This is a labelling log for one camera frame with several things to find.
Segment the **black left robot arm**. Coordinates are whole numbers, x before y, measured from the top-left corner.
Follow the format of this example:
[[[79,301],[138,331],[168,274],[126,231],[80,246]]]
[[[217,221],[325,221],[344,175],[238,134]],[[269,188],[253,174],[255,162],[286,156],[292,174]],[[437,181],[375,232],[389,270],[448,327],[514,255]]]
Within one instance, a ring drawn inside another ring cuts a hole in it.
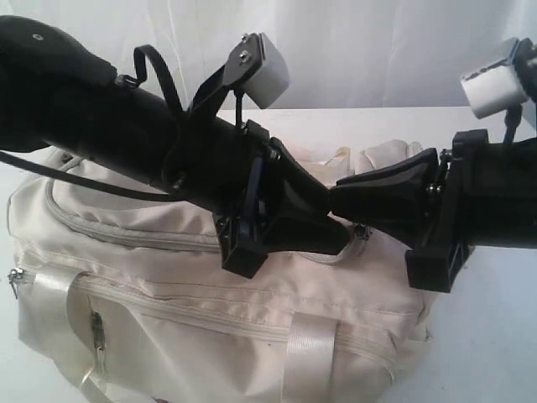
[[[274,252],[339,254],[350,233],[328,188],[258,123],[218,117],[227,95],[266,108],[289,85],[266,34],[246,34],[183,107],[161,54],[121,75],[61,29],[1,18],[1,160],[96,191],[189,202],[213,216],[225,270],[252,278]]]

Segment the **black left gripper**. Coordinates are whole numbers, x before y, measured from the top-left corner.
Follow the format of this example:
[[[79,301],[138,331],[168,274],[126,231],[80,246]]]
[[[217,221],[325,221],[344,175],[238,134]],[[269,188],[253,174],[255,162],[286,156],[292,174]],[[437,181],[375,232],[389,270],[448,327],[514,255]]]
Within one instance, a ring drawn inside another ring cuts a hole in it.
[[[278,138],[277,165],[295,192],[315,212],[283,210],[259,216],[259,188],[269,135],[243,118],[246,94],[240,82],[211,76],[189,109],[180,103],[172,80],[161,90],[177,127],[164,155],[161,180],[174,194],[210,211],[222,254],[222,268],[253,278],[268,255],[282,251],[337,255],[348,244],[348,230],[327,216],[329,189],[303,168]]]

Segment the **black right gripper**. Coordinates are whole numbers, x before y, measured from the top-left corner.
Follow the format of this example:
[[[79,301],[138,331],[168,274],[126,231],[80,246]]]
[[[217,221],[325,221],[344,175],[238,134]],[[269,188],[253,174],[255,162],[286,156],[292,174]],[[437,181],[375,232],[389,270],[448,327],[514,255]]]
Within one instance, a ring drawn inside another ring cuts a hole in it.
[[[377,229],[412,248],[409,285],[449,292],[476,246],[536,247],[536,140],[492,143],[487,130],[456,133],[430,229],[439,167],[428,148],[388,167],[348,176],[330,190],[338,217]]]

